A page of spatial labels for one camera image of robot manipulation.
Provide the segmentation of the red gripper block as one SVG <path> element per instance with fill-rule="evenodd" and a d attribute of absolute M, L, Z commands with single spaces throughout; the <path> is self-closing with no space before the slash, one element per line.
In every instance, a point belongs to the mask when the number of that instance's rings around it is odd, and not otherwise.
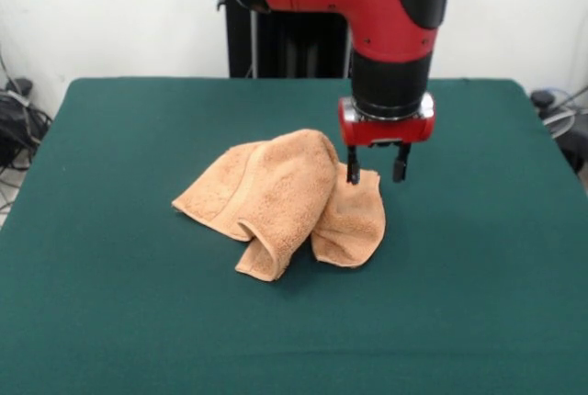
<path fill-rule="evenodd" d="M 412 144 L 427 141 L 435 126 L 435 101 L 425 93 L 416 113 L 407 118 L 370 118 L 356 108 L 351 96 L 338 102 L 338 118 L 343 142 L 347 147 L 346 182 L 358 185 L 360 165 L 356 146 L 369 147 L 381 143 L 396 143 L 398 154 L 394 160 L 392 179 L 401 183 L 406 178 Z"/>

